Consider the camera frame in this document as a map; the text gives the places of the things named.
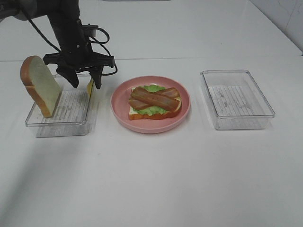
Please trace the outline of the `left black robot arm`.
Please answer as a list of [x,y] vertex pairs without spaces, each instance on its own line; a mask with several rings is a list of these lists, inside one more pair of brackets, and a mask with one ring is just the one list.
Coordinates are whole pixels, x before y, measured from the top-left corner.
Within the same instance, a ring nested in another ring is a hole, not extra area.
[[[56,47],[34,24],[33,19],[47,16],[57,42]],[[92,44],[104,46],[95,38],[96,31],[101,31],[107,40],[109,34],[97,25],[83,25],[80,20],[80,8],[77,0],[2,0],[0,18],[15,17],[29,21],[40,36],[57,52],[43,57],[45,65],[57,65],[57,73],[63,76],[74,88],[78,87],[77,73],[88,72],[97,89],[101,88],[103,68],[117,69],[114,57],[110,54],[94,52]]]

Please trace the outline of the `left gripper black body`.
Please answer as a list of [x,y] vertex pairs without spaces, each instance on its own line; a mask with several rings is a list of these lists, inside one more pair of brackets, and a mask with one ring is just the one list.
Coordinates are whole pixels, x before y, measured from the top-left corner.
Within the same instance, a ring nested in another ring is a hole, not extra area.
[[[46,54],[43,61],[46,65],[56,64],[58,68],[74,70],[76,72],[101,72],[104,66],[116,68],[114,57],[104,46],[109,37],[100,42],[94,35],[62,35],[56,36],[60,49],[57,53]],[[99,44],[106,54],[94,52],[92,44]]]

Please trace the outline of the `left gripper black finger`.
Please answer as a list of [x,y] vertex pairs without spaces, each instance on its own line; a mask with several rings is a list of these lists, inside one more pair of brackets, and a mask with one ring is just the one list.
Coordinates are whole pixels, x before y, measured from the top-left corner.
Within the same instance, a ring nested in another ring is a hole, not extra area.
[[102,72],[103,72],[103,66],[93,67],[89,71],[89,74],[91,75],[92,79],[94,80],[96,89],[100,89],[101,88],[101,85],[102,85],[102,82],[101,82]]
[[64,77],[74,88],[79,85],[79,79],[76,74],[77,67],[71,65],[58,65],[56,72]]

